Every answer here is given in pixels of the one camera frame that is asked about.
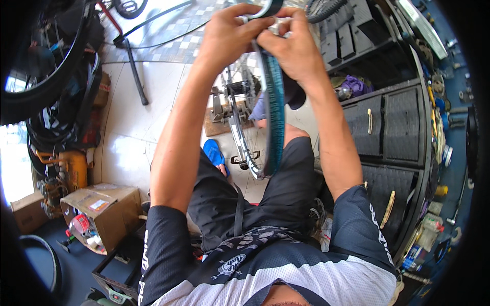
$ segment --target black strap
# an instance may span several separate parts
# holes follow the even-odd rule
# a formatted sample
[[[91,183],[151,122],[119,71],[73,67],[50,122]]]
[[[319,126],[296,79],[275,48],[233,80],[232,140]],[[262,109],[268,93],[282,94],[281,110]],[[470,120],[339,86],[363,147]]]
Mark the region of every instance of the black strap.
[[[244,208],[245,208],[245,198],[240,190],[240,187],[235,184],[235,188],[238,192],[238,202],[237,202],[237,210],[235,212],[235,227],[233,230],[234,237],[238,237],[242,235],[242,222],[244,218]]]

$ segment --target logo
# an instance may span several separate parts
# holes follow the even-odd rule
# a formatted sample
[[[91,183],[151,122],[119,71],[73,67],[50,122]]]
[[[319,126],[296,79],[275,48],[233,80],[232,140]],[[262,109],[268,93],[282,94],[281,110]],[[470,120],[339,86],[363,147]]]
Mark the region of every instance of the logo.
[[[376,225],[376,227],[379,230],[378,222],[376,222],[376,216],[374,214],[374,208],[372,207],[371,203],[369,203],[369,210],[371,211],[372,222],[374,223],[374,225]],[[390,252],[388,251],[388,244],[386,243],[386,239],[383,236],[383,234],[381,233],[381,230],[379,230],[378,241],[385,248],[385,252],[386,252],[386,255],[388,256],[388,260],[390,261],[391,264],[393,264],[392,256],[390,255]]]
[[[233,273],[235,273],[235,270],[240,266],[240,263],[242,263],[246,258],[245,254],[239,254],[230,259],[229,261],[223,263],[223,260],[220,260],[223,265],[218,268],[219,274],[216,276],[212,276],[211,279],[215,280],[218,278],[220,275],[226,275],[226,276],[231,276]]]

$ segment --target wooden board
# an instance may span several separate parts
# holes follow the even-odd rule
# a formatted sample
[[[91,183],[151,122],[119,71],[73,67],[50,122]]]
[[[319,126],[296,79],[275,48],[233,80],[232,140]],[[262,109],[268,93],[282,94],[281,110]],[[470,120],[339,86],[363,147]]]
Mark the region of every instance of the wooden board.
[[[204,116],[204,131],[206,132],[207,137],[211,136],[216,136],[219,134],[224,134],[224,133],[230,133],[230,126],[228,125],[228,122],[223,124],[221,122],[216,122],[213,123],[211,121],[211,111],[213,110],[212,107],[208,107],[206,109],[206,115]],[[253,127],[254,124],[252,121],[247,121],[245,125],[242,125],[243,129],[247,129],[250,127]]]

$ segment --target navy jersey sleeve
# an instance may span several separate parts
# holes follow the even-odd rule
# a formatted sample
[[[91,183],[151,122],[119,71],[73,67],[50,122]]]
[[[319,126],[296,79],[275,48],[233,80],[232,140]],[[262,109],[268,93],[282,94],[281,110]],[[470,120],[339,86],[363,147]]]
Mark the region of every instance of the navy jersey sleeve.
[[[395,274],[386,240],[363,186],[352,187],[335,202],[330,251],[357,256]]]
[[[191,264],[186,216],[170,207],[151,207],[145,232],[138,305],[150,305],[180,284],[187,277]]]

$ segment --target hand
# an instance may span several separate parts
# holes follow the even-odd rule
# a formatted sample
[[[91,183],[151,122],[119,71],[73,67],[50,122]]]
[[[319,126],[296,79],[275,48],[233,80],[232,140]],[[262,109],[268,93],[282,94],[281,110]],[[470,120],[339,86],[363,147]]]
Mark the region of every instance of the hand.
[[[247,52],[252,39],[274,24],[274,17],[254,19],[246,24],[238,18],[258,13],[260,9],[256,5],[240,3],[216,12],[206,25],[196,62],[202,63],[216,75],[235,62]]]
[[[293,18],[279,26],[279,34],[292,31],[290,37],[282,38],[264,30],[257,38],[257,43],[274,55],[284,72],[304,90],[315,86],[319,80],[328,79],[304,11],[300,8],[284,7],[276,16]]]

